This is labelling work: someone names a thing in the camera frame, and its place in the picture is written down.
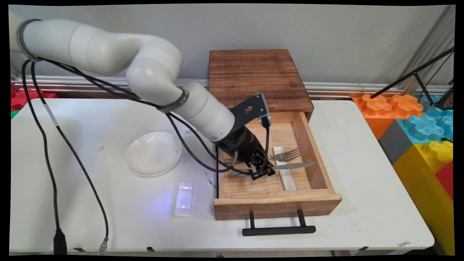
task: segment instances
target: silver fork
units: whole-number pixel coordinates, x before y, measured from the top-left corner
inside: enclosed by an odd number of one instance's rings
[[[300,155],[301,155],[301,152],[300,152],[300,149],[298,148],[298,149],[286,151],[283,153],[279,153],[274,156],[268,156],[267,158],[276,159],[281,162],[287,162],[287,161],[290,161],[292,159],[299,157]],[[232,163],[232,159],[226,159],[224,160],[224,163],[230,165]]]

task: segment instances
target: white plate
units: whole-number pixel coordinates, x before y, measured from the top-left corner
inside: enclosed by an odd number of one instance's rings
[[[167,132],[151,132],[136,139],[126,151],[126,164],[140,176],[157,176],[172,169],[182,155],[179,138]]]

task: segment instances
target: white table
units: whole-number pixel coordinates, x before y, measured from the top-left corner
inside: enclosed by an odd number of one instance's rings
[[[69,251],[96,251],[104,222],[91,188],[39,99],[33,100],[47,133],[58,186],[60,225]],[[332,184],[343,197],[327,216],[306,217],[314,234],[243,237],[249,220],[216,221],[215,173],[184,150],[180,162],[158,177],[132,174],[124,161],[129,144],[152,131],[174,132],[152,107],[127,100],[48,99],[81,157],[109,219],[108,251],[398,250],[424,249],[433,236],[356,105],[314,101],[309,122]],[[178,125],[184,133],[185,127]],[[193,135],[185,135],[203,161],[213,160]],[[28,106],[11,121],[10,252],[52,251],[55,232],[52,184],[43,141]],[[195,184],[190,219],[173,217],[179,182]],[[256,219],[256,227],[298,225],[297,218]]]

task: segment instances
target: gray foam block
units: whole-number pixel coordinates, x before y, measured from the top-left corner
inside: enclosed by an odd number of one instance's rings
[[[388,127],[379,143],[392,165],[412,146],[397,119]]]

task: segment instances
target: orange foam block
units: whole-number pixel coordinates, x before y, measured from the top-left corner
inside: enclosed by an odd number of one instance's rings
[[[379,95],[372,99],[369,94],[364,94],[361,98],[353,98],[353,101],[377,140],[382,137],[394,119],[423,115],[421,112],[423,105],[411,95],[395,94],[392,98]]]

